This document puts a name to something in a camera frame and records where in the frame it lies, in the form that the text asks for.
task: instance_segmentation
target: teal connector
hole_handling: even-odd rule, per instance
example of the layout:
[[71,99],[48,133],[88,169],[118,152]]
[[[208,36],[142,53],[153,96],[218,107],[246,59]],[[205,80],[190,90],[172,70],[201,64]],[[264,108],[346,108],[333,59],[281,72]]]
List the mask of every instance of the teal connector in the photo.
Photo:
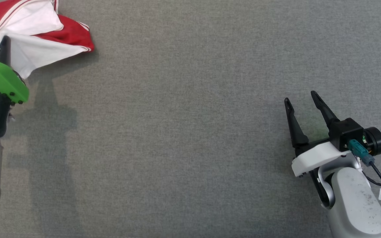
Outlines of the teal connector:
[[357,140],[350,140],[348,143],[348,149],[356,156],[360,157],[362,162],[366,166],[370,166],[370,163],[374,163],[374,157],[368,153],[368,150],[364,148]]

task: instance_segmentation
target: folded garment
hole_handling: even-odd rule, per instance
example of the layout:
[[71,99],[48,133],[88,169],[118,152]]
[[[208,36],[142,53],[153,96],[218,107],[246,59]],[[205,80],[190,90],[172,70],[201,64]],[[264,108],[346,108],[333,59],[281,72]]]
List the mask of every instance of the folded garment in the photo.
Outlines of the folded garment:
[[23,79],[37,68],[94,50],[89,26],[58,15],[59,1],[0,3],[0,43],[11,38],[11,66]]

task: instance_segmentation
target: black cylindrical lens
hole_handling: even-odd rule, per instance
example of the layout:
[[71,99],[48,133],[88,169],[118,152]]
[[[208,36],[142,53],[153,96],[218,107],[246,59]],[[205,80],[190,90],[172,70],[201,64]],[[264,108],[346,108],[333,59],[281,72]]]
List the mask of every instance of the black cylindrical lens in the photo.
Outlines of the black cylindrical lens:
[[364,129],[364,144],[370,155],[381,155],[381,131],[377,128]]

